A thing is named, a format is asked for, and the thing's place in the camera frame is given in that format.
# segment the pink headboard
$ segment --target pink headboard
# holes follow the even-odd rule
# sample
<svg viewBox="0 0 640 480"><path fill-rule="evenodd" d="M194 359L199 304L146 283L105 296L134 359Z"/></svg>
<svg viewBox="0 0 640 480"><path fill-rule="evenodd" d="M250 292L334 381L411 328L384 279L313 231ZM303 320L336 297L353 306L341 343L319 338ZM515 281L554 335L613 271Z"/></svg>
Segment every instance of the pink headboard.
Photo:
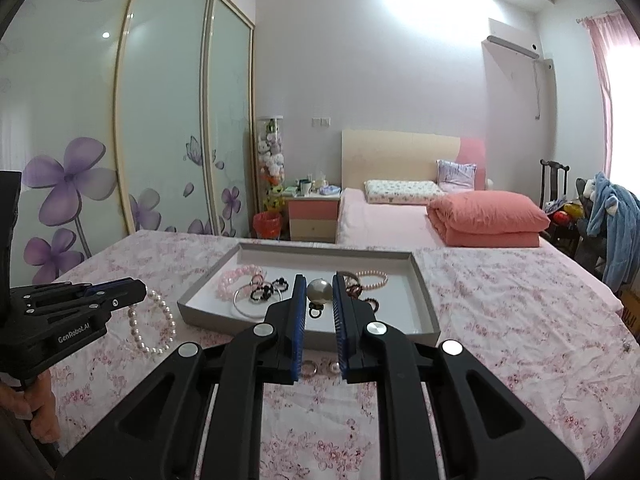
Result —
<svg viewBox="0 0 640 480"><path fill-rule="evenodd" d="M484 140L377 130L342 131L342 187L363 189L373 178L435 181L439 158L476 164L476 189L484 189Z"/></svg>

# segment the white mug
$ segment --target white mug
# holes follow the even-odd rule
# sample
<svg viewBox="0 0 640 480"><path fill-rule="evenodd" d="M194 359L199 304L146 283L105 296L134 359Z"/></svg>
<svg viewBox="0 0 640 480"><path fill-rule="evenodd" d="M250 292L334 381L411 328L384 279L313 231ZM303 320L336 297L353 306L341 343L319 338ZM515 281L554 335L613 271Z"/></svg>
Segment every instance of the white mug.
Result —
<svg viewBox="0 0 640 480"><path fill-rule="evenodd" d="M309 196L311 192L311 182L300 182L300 191L303 196Z"/></svg>

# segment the blue jacket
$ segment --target blue jacket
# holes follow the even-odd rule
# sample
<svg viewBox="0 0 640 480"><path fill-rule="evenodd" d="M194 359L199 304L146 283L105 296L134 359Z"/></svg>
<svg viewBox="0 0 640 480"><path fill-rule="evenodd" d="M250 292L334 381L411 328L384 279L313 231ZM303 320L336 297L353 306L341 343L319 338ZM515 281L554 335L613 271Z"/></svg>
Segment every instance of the blue jacket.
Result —
<svg viewBox="0 0 640 480"><path fill-rule="evenodd" d="M602 281L614 292L633 278L640 264L640 202L622 186L610 183L602 172L595 177L596 197L587 226L597 236L607 222L607 263ZM618 205L613 215L607 209Z"/></svg>

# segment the nightstand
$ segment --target nightstand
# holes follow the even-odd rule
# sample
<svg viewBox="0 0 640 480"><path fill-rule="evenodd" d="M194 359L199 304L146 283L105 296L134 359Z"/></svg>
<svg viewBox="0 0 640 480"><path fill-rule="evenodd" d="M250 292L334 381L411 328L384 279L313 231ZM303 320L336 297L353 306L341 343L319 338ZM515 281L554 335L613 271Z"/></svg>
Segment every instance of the nightstand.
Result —
<svg viewBox="0 0 640 480"><path fill-rule="evenodd" d="M340 193L286 197L292 241L335 243Z"/></svg>

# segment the grey tray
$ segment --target grey tray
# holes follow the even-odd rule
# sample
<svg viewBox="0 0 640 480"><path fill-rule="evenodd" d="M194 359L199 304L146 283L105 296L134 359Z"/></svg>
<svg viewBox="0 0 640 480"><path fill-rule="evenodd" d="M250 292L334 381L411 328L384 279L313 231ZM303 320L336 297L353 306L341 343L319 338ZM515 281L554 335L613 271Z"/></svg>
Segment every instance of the grey tray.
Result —
<svg viewBox="0 0 640 480"><path fill-rule="evenodd" d="M440 336L440 326L433 310L433 303L414 256L399 251L352 250L332 247L258 244L240 242L211 267L180 300L178 308L188 324L235 335L260 320L242 316L231 301L217 295L218 281L227 270L237 266L254 264L266 271L268 280L283 276L293 286L296 274L306 277L307 283L324 278L331 283L337 270L352 272L376 269L386 272L388 283L379 289L365 291L361 298L372 297L380 302L376 319L395 326L415 341L434 346ZM248 283L243 276L232 287ZM377 278L363 278L372 283ZM283 293L290 298L291 288ZM277 295L271 301L277 301ZM267 304L241 301L242 309L263 314ZM335 351L335 329L332 306L325 307L319 319L306 316L305 348Z"/></svg>

